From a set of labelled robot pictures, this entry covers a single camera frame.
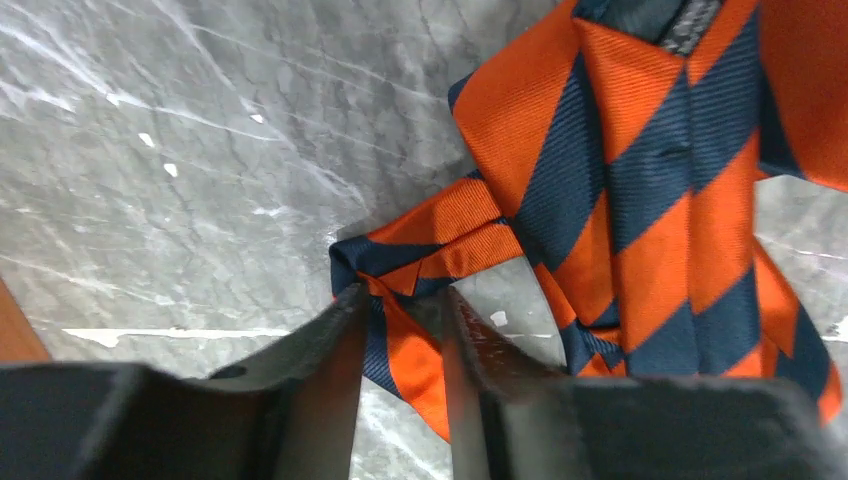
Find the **brown compartment tray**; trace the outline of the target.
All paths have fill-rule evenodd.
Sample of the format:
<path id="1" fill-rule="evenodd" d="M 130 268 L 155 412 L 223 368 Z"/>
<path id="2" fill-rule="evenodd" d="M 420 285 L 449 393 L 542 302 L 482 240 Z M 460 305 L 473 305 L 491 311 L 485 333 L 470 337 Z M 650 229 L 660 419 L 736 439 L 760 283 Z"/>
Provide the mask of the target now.
<path id="1" fill-rule="evenodd" d="M 1 363 L 50 362 L 51 355 L 4 282 L 0 297 Z"/>

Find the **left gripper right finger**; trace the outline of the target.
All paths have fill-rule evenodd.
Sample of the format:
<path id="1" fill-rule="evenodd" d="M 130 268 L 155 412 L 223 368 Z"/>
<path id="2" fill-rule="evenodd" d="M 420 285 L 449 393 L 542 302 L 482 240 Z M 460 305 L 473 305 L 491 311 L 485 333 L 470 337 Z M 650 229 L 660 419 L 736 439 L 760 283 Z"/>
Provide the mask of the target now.
<path id="1" fill-rule="evenodd" d="M 843 479 L 812 404 L 784 381 L 573 377 L 440 294 L 457 479 Z"/>

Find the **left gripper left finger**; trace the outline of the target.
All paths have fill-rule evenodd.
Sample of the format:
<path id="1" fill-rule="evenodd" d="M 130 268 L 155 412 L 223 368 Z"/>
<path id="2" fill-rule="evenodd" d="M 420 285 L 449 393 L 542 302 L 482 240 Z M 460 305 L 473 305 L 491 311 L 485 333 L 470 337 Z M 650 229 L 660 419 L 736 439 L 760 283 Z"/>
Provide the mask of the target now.
<path id="1" fill-rule="evenodd" d="M 5 479 L 345 479 L 368 293 L 207 378 L 139 363 L 1 370 Z"/>

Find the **orange navy striped tie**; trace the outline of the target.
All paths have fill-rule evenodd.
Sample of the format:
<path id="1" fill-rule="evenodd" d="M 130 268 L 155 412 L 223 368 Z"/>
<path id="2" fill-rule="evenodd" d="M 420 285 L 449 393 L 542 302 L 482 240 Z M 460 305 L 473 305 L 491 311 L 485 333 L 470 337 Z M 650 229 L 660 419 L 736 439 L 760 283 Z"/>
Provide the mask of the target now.
<path id="1" fill-rule="evenodd" d="M 363 373 L 449 434 L 416 298 L 525 257 L 574 376 L 777 377 L 821 418 L 838 371 L 754 234 L 754 186 L 847 187 L 843 1 L 565 1 L 454 84 L 476 167 L 334 244 L 364 281 Z"/>

